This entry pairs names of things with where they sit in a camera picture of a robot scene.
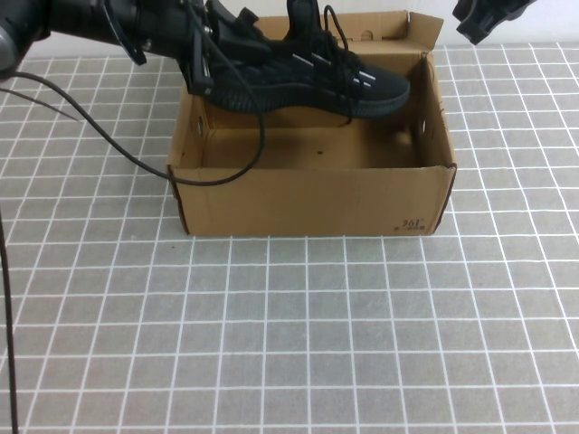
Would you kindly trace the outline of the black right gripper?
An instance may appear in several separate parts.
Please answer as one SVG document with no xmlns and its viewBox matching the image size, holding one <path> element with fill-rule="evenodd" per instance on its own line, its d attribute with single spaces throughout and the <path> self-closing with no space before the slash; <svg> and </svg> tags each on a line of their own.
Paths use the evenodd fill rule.
<svg viewBox="0 0 579 434">
<path fill-rule="evenodd" d="M 479 44 L 496 26 L 496 17 L 498 20 L 513 21 L 535 2 L 536 0 L 460 0 L 452 14 L 459 20 L 457 32 L 469 43 Z"/>
</svg>

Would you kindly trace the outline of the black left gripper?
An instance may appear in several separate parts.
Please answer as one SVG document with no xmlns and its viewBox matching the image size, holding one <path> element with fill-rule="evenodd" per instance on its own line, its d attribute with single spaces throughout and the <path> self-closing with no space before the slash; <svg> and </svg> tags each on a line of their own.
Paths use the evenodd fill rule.
<svg viewBox="0 0 579 434">
<path fill-rule="evenodd" d="M 218 0 L 208 0 L 205 6 L 213 28 L 222 24 L 239 33 L 256 30 L 259 17 L 247 7 L 235 16 Z M 130 57 L 137 65 L 146 62 L 148 53 L 175 60 L 188 92 L 207 96 L 214 86 L 206 43 L 211 33 L 204 23 L 202 1 L 137 1 L 130 27 Z M 228 59 L 271 57 L 267 43 L 237 33 L 221 32 L 216 43 Z"/>
</svg>

